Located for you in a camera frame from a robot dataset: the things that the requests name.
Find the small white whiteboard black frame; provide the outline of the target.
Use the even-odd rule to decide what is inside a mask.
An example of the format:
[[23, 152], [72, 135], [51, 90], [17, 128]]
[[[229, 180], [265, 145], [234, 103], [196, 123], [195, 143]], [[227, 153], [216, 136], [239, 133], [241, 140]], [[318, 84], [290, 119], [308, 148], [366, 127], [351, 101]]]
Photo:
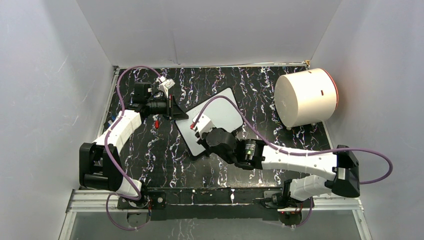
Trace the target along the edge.
[[[203, 106], [208, 102], [204, 100], [195, 107], [186, 112], [188, 119], [176, 120], [175, 124], [179, 130], [182, 139], [188, 149], [191, 157], [195, 158], [204, 153], [205, 148], [197, 144], [195, 132], [190, 129], [193, 120], [201, 111]], [[213, 100], [203, 112], [217, 128], [223, 128], [228, 132], [233, 132], [241, 128], [244, 124], [242, 117], [238, 111], [224, 98], [217, 98]]]

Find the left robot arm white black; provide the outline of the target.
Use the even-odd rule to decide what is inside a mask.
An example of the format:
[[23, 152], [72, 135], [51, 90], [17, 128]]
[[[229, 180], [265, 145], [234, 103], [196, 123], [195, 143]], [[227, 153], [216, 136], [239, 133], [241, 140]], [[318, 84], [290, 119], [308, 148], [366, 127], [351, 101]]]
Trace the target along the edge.
[[178, 106], [169, 89], [172, 79], [164, 79], [154, 91], [152, 84], [137, 82], [132, 102], [124, 105], [115, 121], [93, 142], [85, 142], [79, 149], [79, 183], [89, 189], [108, 190], [127, 198], [137, 208], [149, 203], [149, 194], [143, 191], [143, 183], [124, 172], [120, 153], [132, 134], [151, 115], [186, 120], [188, 115]]

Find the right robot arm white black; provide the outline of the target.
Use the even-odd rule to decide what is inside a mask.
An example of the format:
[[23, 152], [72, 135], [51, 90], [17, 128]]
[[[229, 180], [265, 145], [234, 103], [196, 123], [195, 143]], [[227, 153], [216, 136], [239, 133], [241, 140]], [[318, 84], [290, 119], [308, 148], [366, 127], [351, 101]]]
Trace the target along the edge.
[[266, 144], [258, 139], [237, 139], [223, 128], [201, 134], [204, 147], [228, 164], [243, 170], [288, 170], [306, 173], [287, 180], [282, 202], [295, 207], [310, 197], [333, 193], [346, 198], [360, 196], [359, 162], [349, 151], [318, 153]]

